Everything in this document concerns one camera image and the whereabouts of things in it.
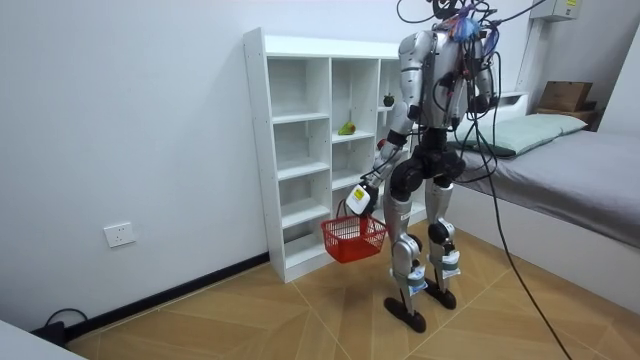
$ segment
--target wall outlet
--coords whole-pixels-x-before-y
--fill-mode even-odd
[[[104,234],[107,237],[109,247],[116,247],[128,243],[132,243],[133,229],[131,223],[124,223],[116,226],[109,226],[104,228]]]

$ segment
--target white cabinet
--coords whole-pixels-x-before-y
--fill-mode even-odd
[[[397,45],[256,29],[244,47],[269,255],[289,282],[333,261],[320,223],[371,170],[389,131],[382,99],[400,96]],[[347,121],[355,133],[339,135]],[[426,218],[424,194],[414,198],[412,223]]]

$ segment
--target black robot foot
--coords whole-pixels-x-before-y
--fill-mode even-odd
[[[413,314],[409,314],[407,308],[401,301],[394,298],[386,298],[384,299],[384,307],[393,316],[409,325],[409,327],[412,328],[413,331],[420,334],[427,331],[427,321],[424,319],[424,317],[417,311],[415,311]]]
[[[427,294],[431,295],[434,299],[438,300],[438,302],[442,304],[442,306],[444,306],[449,310],[453,310],[456,308],[456,306],[458,306],[456,297],[455,295],[453,295],[451,291],[447,290],[445,292],[442,292],[440,291],[440,287],[438,286],[438,283],[436,283],[435,281],[431,281],[427,278],[425,278],[424,280],[427,282],[427,285],[428,285],[427,288],[424,289],[424,291],[426,291]]]

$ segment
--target red basket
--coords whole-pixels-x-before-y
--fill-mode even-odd
[[[339,263],[368,258],[380,252],[386,226],[372,218],[339,217],[321,224],[324,247]]]

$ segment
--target pillow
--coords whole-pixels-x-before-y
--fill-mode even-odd
[[[520,118],[501,121],[496,124],[495,146],[493,145],[492,124],[480,125],[480,132],[498,157],[514,157],[547,144],[553,139],[574,133],[587,126],[582,120],[565,115],[535,114]],[[456,135],[458,141],[450,141],[449,144],[460,147],[467,136],[467,129],[458,129]],[[467,148],[478,150],[478,141],[475,130],[471,132],[467,140]]]

